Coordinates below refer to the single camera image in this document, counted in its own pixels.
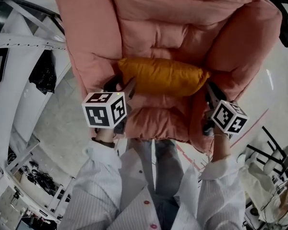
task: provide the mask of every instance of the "orange cushion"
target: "orange cushion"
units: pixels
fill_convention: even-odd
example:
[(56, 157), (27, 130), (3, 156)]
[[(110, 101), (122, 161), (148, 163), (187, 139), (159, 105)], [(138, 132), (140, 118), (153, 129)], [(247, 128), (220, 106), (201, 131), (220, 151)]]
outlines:
[(135, 77), (137, 93), (155, 95), (193, 95), (211, 75), (205, 69), (161, 58), (124, 58), (118, 65), (124, 84)]

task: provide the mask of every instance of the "quilted fabric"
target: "quilted fabric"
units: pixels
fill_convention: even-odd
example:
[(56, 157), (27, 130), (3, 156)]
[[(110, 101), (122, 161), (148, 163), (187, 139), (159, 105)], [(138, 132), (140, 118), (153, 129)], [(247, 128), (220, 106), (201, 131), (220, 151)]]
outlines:
[[(165, 58), (212, 71), (237, 99), (278, 39), (281, 14), (268, 0), (56, 0), (73, 72), (85, 97), (124, 57)], [(190, 97), (135, 95), (126, 137), (172, 138), (211, 152), (202, 135), (204, 88)]]

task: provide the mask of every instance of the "white fabric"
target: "white fabric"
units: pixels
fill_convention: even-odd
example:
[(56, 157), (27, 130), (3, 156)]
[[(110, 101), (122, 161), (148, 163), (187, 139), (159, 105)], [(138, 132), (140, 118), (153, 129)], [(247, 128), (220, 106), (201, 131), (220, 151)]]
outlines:
[[(89, 160), (79, 171), (59, 230), (161, 229), (137, 153), (127, 151), (120, 163), (113, 149), (93, 141), (85, 153)], [(231, 156), (208, 164), (199, 192), (191, 165), (175, 196), (180, 208), (172, 229), (242, 229), (245, 195), (238, 170)]]
[[(245, 165), (239, 171), (239, 177), (244, 190), (258, 209), (259, 220), (287, 226), (288, 203), (285, 210), (280, 209), (281, 199), (271, 177), (266, 175), (254, 162), (250, 166)], [(282, 183), (279, 188), (284, 189), (283, 194), (286, 191), (286, 185), (286, 183)]]

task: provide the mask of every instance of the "blue jeans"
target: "blue jeans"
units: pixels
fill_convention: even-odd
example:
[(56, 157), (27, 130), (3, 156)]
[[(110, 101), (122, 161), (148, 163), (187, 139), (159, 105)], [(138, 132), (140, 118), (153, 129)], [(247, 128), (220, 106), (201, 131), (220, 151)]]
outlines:
[(161, 229), (170, 230), (179, 206), (174, 199), (183, 170), (175, 144), (169, 140), (156, 140), (156, 189), (152, 168), (152, 141), (129, 139), (127, 149), (135, 149), (141, 158), (148, 189), (153, 199)]

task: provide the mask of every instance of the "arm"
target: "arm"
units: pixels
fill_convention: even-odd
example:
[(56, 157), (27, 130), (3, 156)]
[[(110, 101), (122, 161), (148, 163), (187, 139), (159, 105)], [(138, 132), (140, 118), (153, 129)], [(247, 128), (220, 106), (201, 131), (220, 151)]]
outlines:
[(201, 175), (197, 220), (207, 230), (242, 229), (245, 194), (238, 178), (238, 165), (230, 156), (229, 139), (215, 129), (212, 163)]
[[(111, 143), (113, 130), (99, 131), (96, 141)], [(117, 153), (95, 141), (90, 141), (85, 152), (89, 160), (77, 175), (60, 230), (106, 229), (120, 207), (121, 162)]]

